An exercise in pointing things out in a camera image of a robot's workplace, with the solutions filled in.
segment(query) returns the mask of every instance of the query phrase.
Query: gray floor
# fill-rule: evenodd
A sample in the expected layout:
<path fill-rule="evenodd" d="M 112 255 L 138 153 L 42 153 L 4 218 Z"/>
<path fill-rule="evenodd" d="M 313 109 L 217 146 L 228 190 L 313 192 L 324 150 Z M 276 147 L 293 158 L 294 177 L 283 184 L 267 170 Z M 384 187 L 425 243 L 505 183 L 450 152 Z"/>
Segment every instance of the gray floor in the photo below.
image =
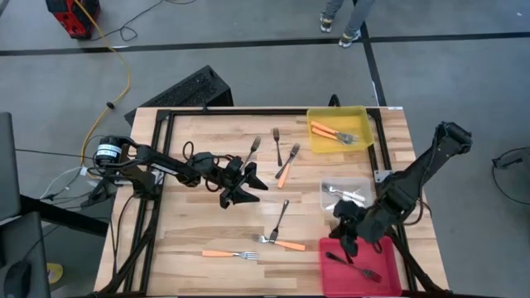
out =
<path fill-rule="evenodd" d="M 113 30 L 156 2 L 101 0 L 101 27 Z M 132 24 L 137 39 L 125 43 L 114 35 L 110 40 L 116 46 L 139 46 L 321 38 L 317 18 L 324 2 L 164 2 Z M 351 7 L 349 1 L 344 4 L 331 36 L 340 35 Z M 530 4 L 380 0 L 367 24 L 371 36 L 530 31 Z M 0 16 L 0 50 L 79 46 L 101 43 L 71 40 L 44 1 L 11 0 Z M 405 108 L 417 153 L 430 144 L 441 120 L 474 133 L 472 151 L 451 160 L 426 187 L 450 288 L 458 293 L 530 296 L 530 207 L 505 200 L 490 177 L 492 158 L 530 144 L 525 120 L 530 109 L 528 49 L 528 38 L 373 44 L 388 105 Z M 335 45 L 271 46 L 124 56 L 132 68 L 132 89 L 97 134 L 128 134 L 124 113 L 204 65 L 211 65 L 231 86 L 238 106 L 323 105 L 332 93 L 344 105 L 377 103 L 360 44 L 348 50 Z M 79 153 L 104 103 L 125 85 L 123 67 L 111 54 L 0 56 L 0 78 L 0 110 L 13 114 L 17 147 L 73 154 Z M 22 193 L 30 196 L 41 195 L 53 178 L 79 164 L 76 158 L 24 152 L 17 153 L 17 160 Z M 521 181 L 528 173 L 520 170 L 501 172 L 499 179 L 511 195 L 524 199 L 530 184 Z M 89 189 L 79 179 L 69 194 Z M 110 204 L 101 204 L 83 212 L 106 217 L 109 210 Z M 67 248 L 65 239 L 75 245 Z M 102 239 L 64 228 L 46 239 L 49 261 L 65 266 L 54 297 L 91 290 L 102 246 Z"/>

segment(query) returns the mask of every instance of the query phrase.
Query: butcher block tabletop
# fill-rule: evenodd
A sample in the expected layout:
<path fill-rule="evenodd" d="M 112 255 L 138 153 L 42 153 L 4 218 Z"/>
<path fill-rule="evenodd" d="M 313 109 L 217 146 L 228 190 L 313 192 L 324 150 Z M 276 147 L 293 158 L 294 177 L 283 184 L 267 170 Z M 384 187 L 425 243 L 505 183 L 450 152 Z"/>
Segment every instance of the butcher block tabletop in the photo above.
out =
<path fill-rule="evenodd" d="M 405 113 L 401 108 L 380 108 L 380 111 L 392 167 L 402 170 L 416 159 Z M 131 132 L 134 141 L 151 144 L 156 115 L 156 108 L 137 110 Z M 371 125 L 376 137 L 379 167 L 383 168 L 372 120 Z M 284 161 L 293 144 L 301 144 L 282 189 L 277 188 L 274 178 L 279 170 L 276 143 L 272 137 L 274 127 L 280 130 L 280 151 Z M 163 124 L 158 148 L 162 148 L 165 130 L 166 124 Z M 222 209 L 219 206 L 220 192 L 209 192 L 204 181 L 197 188 L 187 188 L 174 177 L 166 177 L 148 295 L 322 295 L 318 242 L 329 234 L 328 224 L 333 218 L 320 206 L 320 180 L 324 177 L 366 177 L 372 181 L 373 191 L 369 155 L 366 151 L 311 152 L 305 115 L 200 115 L 176 116 L 170 156 L 183 161 L 182 147 L 192 141 L 195 153 L 211 151 L 215 155 L 231 154 L 244 159 L 256 136 L 260 136 L 262 141 L 250 161 L 258 164 L 258 178 L 267 184 L 269 190 L 245 189 L 259 197 L 259 203 L 230 205 Z M 132 193 L 131 186 L 118 190 L 112 213 L 114 231 L 118 228 L 123 206 Z M 304 252 L 256 243 L 251 239 L 254 233 L 266 236 L 271 233 L 285 199 L 289 199 L 290 204 L 283 216 L 277 240 L 304 244 Z M 139 200 L 132 199 L 124 211 L 119 234 L 118 267 L 130 253 L 138 206 Z M 419 224 L 406 227 L 406 230 L 412 255 L 438 286 L 447 288 L 431 216 L 424 214 Z M 202 257 L 203 250 L 255 251 L 259 259 Z M 402 259 L 397 251 L 395 254 L 402 288 L 407 289 Z M 139 288 L 142 265 L 143 255 L 137 261 L 133 290 Z M 95 282 L 96 291 L 108 284 L 112 270 L 113 249 L 111 233 L 108 232 Z"/>

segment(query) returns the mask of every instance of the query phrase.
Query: yellow tray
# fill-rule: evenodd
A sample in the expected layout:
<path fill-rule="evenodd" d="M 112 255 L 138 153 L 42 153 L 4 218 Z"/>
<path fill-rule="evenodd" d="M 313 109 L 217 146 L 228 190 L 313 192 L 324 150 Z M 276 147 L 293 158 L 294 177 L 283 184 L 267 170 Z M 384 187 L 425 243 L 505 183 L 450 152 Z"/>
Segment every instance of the yellow tray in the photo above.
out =
<path fill-rule="evenodd" d="M 317 121 L 338 132 L 357 136 L 353 145 L 321 137 L 311 131 L 311 121 Z M 331 153 L 344 151 L 360 151 L 373 144 L 373 134 L 364 106 L 340 108 L 310 108 L 307 110 L 307 131 L 309 142 L 314 153 Z"/>

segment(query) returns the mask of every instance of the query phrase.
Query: red plastic bin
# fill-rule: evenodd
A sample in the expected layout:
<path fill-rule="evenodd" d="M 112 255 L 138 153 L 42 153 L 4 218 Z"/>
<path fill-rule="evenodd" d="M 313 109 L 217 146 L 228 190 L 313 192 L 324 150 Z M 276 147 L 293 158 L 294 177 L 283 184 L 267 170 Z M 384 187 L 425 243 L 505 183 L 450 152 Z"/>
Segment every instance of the red plastic bin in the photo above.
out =
<path fill-rule="evenodd" d="M 394 256 L 393 243 L 389 237 L 380 240 L 383 252 L 376 253 L 372 245 L 359 238 L 359 253 L 352 257 L 354 265 L 377 272 L 381 283 L 369 280 L 359 271 L 349 268 L 325 256 L 332 252 L 346 260 L 345 252 L 339 239 L 322 238 L 319 241 L 320 273 L 322 290 L 326 297 L 362 297 L 362 296 L 400 296 L 402 293 L 399 282 L 398 267 Z"/>

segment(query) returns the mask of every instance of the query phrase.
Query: sneaker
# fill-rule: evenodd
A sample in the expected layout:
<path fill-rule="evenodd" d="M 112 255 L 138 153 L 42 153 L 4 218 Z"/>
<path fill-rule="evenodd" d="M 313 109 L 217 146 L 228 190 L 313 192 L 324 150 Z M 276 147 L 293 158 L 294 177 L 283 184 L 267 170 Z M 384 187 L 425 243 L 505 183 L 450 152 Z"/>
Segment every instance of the sneaker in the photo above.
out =
<path fill-rule="evenodd" d="M 320 30 L 322 32 L 330 33 L 332 23 L 333 23 L 333 20 L 324 18 L 323 13 L 320 14 Z"/>
<path fill-rule="evenodd" d="M 339 40 L 339 46 L 342 46 L 343 48 L 348 48 L 349 46 L 351 46 L 352 42 L 357 41 L 360 37 L 361 30 L 355 31 L 353 36 L 347 36 L 346 34 L 343 34 Z"/>

